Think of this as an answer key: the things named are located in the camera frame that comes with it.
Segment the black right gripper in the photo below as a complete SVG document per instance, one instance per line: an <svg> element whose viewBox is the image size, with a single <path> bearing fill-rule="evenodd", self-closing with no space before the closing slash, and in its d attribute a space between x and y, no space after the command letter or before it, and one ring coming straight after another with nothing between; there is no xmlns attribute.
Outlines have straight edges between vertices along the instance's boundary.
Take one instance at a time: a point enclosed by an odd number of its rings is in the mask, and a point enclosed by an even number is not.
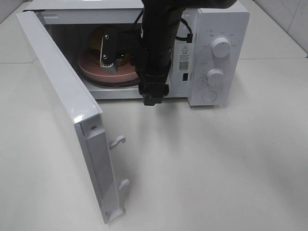
<svg viewBox="0 0 308 231"><path fill-rule="evenodd" d="M129 30L118 32L117 28L108 28L104 31L100 67L109 74L116 74L117 53L128 52L140 79L139 94L146 106L162 103L169 94L166 80L183 11L177 7L167 7L161 12L144 7Z"/></svg>

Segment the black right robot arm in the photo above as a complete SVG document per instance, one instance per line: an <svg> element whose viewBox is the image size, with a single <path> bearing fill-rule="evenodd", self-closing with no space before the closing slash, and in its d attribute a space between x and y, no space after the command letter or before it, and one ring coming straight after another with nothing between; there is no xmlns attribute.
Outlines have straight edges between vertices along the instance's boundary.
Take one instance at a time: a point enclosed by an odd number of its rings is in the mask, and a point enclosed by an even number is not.
<svg viewBox="0 0 308 231"><path fill-rule="evenodd" d="M111 65L123 55L130 55L130 63L140 79L139 94L143 103L154 106L168 95L166 84L171 67L171 55L177 32L186 8L227 9L233 0L144 0L138 15L140 29L132 27L119 31L106 30L102 38L101 65Z"/></svg>

